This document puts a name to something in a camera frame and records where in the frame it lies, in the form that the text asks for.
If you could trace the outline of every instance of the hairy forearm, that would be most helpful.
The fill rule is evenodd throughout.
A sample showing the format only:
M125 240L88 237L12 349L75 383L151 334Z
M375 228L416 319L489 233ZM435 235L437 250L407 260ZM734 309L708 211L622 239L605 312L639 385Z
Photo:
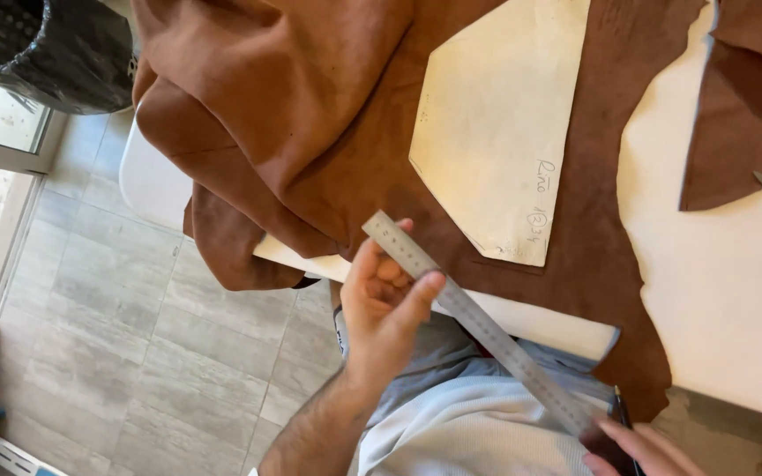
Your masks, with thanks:
M275 439L261 461L260 475L345 475L382 391L362 384L346 369L335 373Z

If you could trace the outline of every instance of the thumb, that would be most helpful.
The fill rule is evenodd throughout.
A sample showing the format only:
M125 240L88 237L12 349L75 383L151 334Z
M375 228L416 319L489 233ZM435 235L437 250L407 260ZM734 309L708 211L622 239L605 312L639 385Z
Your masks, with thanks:
M401 304L392 312L392 318L403 330L416 330L418 325L428 320L431 302L437 298L445 286L445 276L439 271L431 271L419 278Z

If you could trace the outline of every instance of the brown suede leather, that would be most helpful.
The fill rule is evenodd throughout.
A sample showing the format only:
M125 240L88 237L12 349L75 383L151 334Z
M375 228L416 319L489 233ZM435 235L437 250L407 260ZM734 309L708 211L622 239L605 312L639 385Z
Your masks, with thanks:
M650 421L672 379L640 299L616 166L625 124L704 0L592 1L544 268L478 254L407 160L430 52L502 2L134 0L137 123L196 181L185 232L227 288L299 279L251 256L263 231L304 257L351 259L376 210L411 217L463 287L619 326L594 375Z
M681 210L706 210L762 188L762 0L723 0L704 70Z

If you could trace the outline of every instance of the hand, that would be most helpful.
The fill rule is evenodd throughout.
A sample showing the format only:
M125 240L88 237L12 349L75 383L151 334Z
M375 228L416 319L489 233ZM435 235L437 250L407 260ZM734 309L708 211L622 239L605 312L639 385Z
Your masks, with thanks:
M404 231L413 221L398 223ZM349 333L345 373L361 387L384 391L411 360L419 324L431 316L431 301L445 286L432 271L416 283L372 238L355 255L340 298Z
M706 476L687 455L668 438L647 424L630 430L613 420L598 420L598 426L640 465L647 476ZM584 464L595 476L619 476L610 463L587 453Z

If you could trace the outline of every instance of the grey sweatpants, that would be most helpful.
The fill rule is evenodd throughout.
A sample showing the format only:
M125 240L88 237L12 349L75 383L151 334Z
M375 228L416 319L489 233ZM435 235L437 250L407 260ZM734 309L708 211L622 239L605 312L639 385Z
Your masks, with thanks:
M341 309L334 314L334 329L340 341L340 352L349 352L349 337ZM597 362L556 351L533 342L520 340L528 351L558 384L567 390L580 391L607 402L612 390L587 374ZM435 385L458 377L511 374L492 357L483 357L469 336L454 318L431 312L431 319L419 326L413 356L407 367L387 387L366 430L384 420L398 407Z

